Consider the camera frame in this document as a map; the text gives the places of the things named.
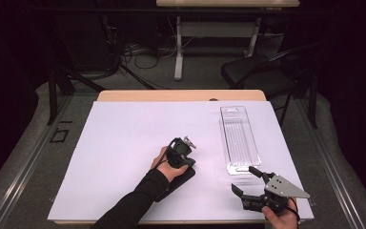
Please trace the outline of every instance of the clear plastic container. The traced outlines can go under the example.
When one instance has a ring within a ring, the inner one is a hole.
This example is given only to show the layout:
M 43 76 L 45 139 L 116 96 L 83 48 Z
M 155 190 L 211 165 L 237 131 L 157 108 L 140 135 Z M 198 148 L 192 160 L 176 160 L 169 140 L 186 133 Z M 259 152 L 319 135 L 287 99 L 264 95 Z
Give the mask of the clear plastic container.
M 230 175 L 249 174 L 261 164 L 245 107 L 221 107 L 221 135 Z

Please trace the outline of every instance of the arm sleeve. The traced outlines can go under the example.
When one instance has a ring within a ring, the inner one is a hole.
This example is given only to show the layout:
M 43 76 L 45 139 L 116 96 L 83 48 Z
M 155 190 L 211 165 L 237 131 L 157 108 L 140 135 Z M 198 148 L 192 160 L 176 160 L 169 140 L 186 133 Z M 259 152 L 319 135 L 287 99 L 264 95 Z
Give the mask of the arm sleeve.
M 135 228 L 150 209 L 154 200 L 166 192 L 169 182 L 154 169 L 147 173 L 133 192 L 121 198 L 111 210 L 100 218 L 93 229 Z

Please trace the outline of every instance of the white paper sheet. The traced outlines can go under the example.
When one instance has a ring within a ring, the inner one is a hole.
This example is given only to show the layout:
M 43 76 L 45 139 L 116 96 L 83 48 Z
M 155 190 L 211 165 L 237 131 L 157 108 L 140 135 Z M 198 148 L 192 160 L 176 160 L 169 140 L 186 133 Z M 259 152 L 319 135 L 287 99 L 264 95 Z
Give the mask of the white paper sheet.
M 259 196 L 264 183 L 252 175 L 228 175 L 219 128 L 222 106 L 246 107 L 261 158 L 259 170 L 302 188 L 270 102 L 94 102 L 48 219 L 98 220 L 134 189 L 162 146 L 185 135 L 197 147 L 190 154 L 196 175 L 155 203 L 142 221 L 264 219 L 244 211 L 231 191 L 234 183 L 245 194 Z M 301 218 L 313 219 L 308 201 L 297 202 Z

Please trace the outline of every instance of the gray floor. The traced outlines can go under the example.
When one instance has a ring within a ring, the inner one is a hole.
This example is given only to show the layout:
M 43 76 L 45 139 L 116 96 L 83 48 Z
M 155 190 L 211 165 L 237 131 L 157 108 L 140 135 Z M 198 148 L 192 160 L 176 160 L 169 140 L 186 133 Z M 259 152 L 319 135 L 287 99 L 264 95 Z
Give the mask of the gray floor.
M 226 89 L 219 69 L 223 63 L 240 58 L 246 45 L 241 39 L 191 41 L 185 48 L 181 81 L 173 79 L 172 57 L 160 58 L 157 65 L 148 70 L 137 68 L 133 64 L 134 58 L 128 66 L 169 89 Z M 277 41 L 270 40 L 260 43 L 257 51 L 269 55 L 276 47 Z M 155 62 L 151 57 L 139 56 L 136 63 L 145 67 Z M 123 71 L 95 82 L 108 89 L 145 89 Z M 73 148 L 97 98 L 90 88 L 76 81 L 73 83 L 77 93 L 73 97 L 59 94 L 60 116 L 50 127 L 45 125 L 49 120 L 48 86 L 42 85 L 37 90 L 40 100 L 34 118 L 0 172 L 0 228 L 89 228 L 59 226 L 47 221 L 51 198 L 59 189 Z M 306 120 L 305 101 L 292 101 L 282 128 L 302 184 L 315 204 L 312 206 L 315 219 L 302 223 L 300 228 L 366 228 L 366 190 L 336 143 L 330 104 L 324 97 L 318 98 L 318 129 L 315 130 Z M 282 98 L 272 101 L 274 105 L 281 102 Z M 67 130 L 67 140 L 55 142 L 59 137 L 54 135 L 55 130 Z M 230 228 L 252 227 L 236 225 Z

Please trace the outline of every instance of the black chair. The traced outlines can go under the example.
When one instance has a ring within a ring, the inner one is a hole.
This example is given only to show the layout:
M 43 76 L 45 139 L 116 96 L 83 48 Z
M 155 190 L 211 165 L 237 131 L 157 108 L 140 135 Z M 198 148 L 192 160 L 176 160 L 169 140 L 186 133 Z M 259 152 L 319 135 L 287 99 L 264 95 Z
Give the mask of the black chair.
M 267 100 L 287 94 L 279 124 L 282 126 L 291 96 L 308 91 L 317 70 L 321 42 L 280 52 L 273 57 L 255 55 L 225 63 L 221 74 L 230 89 L 261 90 Z

